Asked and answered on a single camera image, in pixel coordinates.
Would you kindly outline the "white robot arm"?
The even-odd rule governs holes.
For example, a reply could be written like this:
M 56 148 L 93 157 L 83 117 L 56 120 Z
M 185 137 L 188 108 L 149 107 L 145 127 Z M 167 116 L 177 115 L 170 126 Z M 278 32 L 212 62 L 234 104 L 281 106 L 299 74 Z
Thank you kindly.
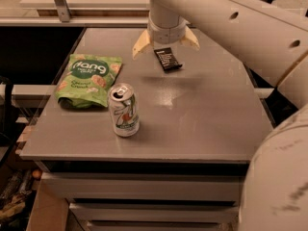
M 308 231 L 307 20 L 260 0 L 150 0 L 147 29 L 133 47 L 199 44 L 193 25 L 281 88 L 298 106 L 253 156 L 238 231 Z

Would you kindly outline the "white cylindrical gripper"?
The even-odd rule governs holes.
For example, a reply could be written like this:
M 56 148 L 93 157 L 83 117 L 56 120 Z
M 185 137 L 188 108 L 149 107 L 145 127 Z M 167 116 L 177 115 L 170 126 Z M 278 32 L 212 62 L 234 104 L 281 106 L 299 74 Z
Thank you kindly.
M 199 41 L 193 31 L 186 27 L 186 21 L 177 13 L 157 3 L 150 4 L 147 30 L 144 30 L 133 46 L 132 57 L 152 46 L 152 41 L 171 44 L 180 40 L 180 44 L 195 51 L 200 49 Z

